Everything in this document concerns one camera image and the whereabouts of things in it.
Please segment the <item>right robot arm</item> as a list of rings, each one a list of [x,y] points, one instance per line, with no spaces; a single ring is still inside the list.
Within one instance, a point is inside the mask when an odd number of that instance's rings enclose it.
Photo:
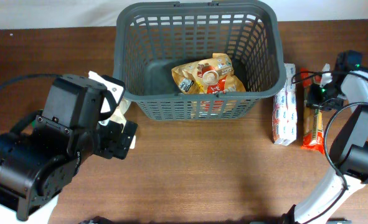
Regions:
[[[283,214],[280,223],[329,223],[333,213],[368,185],[368,68],[362,54],[338,54],[334,68],[302,70],[292,83],[304,86],[304,112],[334,110],[321,136],[329,169],[312,193]]]

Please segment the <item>orange spaghetti packet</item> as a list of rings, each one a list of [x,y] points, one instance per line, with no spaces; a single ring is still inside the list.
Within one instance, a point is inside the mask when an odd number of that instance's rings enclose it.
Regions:
[[[321,77],[315,76],[302,82],[303,90],[311,84],[319,85]],[[310,151],[318,151],[324,155],[323,146],[323,119],[322,112],[307,108],[304,105],[303,109],[303,145],[302,149]]]

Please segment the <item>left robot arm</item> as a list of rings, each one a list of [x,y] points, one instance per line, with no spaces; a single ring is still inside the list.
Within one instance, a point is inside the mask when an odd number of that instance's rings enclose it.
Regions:
[[[124,93],[106,75],[54,75],[45,107],[0,135],[0,223],[47,223],[90,156],[125,159],[138,126],[119,109]]]

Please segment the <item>grey plastic shopping basket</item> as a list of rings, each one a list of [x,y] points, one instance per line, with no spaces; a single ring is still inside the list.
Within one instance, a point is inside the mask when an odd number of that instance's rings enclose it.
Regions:
[[[286,84],[276,14],[261,1],[132,4],[113,76],[154,120],[240,118]]]

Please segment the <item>white tissue pack bundle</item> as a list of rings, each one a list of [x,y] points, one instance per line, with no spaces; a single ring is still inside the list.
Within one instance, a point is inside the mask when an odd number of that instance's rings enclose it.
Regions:
[[[272,131],[273,142],[288,146],[297,138],[296,86],[292,78],[296,73],[293,63],[286,63],[284,87],[273,97]]]

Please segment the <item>orange coffee snack bag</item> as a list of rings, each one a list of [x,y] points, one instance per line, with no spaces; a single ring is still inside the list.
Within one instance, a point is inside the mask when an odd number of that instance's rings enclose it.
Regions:
[[[227,54],[213,53],[212,58],[179,65],[171,70],[173,80],[183,94],[246,92],[234,74]]]

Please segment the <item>cream plastic food bag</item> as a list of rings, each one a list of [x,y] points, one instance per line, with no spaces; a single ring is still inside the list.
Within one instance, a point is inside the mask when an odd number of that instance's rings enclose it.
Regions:
[[[125,113],[128,111],[131,102],[126,98],[122,98],[120,104],[116,108],[115,112],[109,118],[108,124],[118,124],[120,126],[120,132],[117,133],[120,136],[127,124],[127,119],[125,118]]]

